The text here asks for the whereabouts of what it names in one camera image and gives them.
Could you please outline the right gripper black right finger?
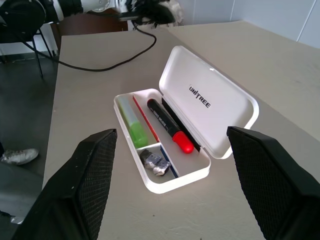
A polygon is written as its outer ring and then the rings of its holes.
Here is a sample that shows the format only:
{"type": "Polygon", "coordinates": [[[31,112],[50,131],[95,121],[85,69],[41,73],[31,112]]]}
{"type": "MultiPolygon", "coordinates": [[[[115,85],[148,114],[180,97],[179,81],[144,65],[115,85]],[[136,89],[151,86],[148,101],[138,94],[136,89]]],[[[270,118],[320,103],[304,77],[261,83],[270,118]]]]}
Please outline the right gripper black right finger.
{"type": "Polygon", "coordinates": [[[241,189],[267,240],[320,238],[320,184],[275,139],[230,126],[241,189]]]}

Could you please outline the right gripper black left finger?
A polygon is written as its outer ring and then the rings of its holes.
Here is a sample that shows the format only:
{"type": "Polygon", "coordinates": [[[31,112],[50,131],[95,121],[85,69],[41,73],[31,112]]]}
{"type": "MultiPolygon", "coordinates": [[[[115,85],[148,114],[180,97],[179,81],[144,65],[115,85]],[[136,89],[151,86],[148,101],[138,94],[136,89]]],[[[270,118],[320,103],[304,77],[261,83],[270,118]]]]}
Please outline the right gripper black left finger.
{"type": "Polygon", "coordinates": [[[47,181],[14,240],[96,240],[114,164],[116,129],[90,135],[47,181]]]}

